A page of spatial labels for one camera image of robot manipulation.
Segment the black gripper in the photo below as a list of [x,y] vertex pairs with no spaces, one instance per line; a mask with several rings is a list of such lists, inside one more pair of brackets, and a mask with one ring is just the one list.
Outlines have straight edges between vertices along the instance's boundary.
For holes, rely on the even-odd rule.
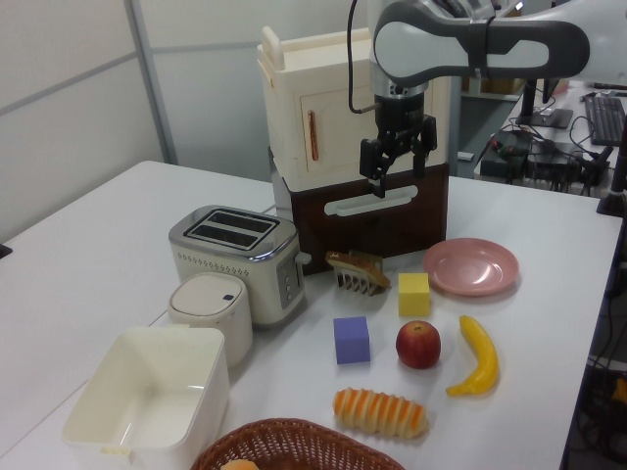
[[424,115],[424,94],[401,97],[375,96],[375,139],[360,143],[360,174],[369,181],[378,198],[386,193],[386,175],[399,156],[401,146],[411,146],[412,174],[423,177],[426,160],[437,148],[436,118]]

